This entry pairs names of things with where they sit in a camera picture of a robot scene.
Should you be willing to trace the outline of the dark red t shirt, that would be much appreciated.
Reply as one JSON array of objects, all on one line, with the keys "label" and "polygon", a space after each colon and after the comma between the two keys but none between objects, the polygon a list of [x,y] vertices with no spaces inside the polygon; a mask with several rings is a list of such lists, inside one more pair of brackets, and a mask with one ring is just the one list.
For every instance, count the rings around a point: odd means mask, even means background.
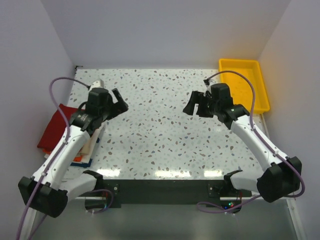
[{"label": "dark red t shirt", "polygon": [[42,149],[45,153],[52,152],[63,136],[66,125],[61,113],[56,110],[40,138],[37,148]]}]

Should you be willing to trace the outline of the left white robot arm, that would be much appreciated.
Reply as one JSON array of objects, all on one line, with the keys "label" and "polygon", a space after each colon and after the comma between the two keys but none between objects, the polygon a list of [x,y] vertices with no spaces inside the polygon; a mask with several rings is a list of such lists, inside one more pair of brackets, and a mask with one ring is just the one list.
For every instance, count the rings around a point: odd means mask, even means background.
[{"label": "left white robot arm", "polygon": [[111,92],[94,87],[77,111],[71,115],[57,146],[44,164],[32,175],[22,177],[18,189],[28,208],[52,218],[58,217],[71,200],[90,193],[99,196],[104,190],[103,176],[85,170],[80,177],[62,182],[72,161],[105,121],[109,121],[129,109],[118,89]]}]

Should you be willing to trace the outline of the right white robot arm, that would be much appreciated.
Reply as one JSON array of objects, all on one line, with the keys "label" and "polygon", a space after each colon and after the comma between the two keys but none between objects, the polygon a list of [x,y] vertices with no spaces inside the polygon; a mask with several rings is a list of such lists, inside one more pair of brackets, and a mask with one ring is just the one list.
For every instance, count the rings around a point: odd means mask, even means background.
[{"label": "right white robot arm", "polygon": [[259,193],[272,203],[302,188],[302,162],[296,156],[288,157],[266,137],[249,111],[233,102],[227,84],[213,84],[205,92],[193,91],[183,113],[203,118],[216,116],[245,143],[260,164],[262,173],[235,170],[224,175],[222,189],[227,196],[246,190]]}]

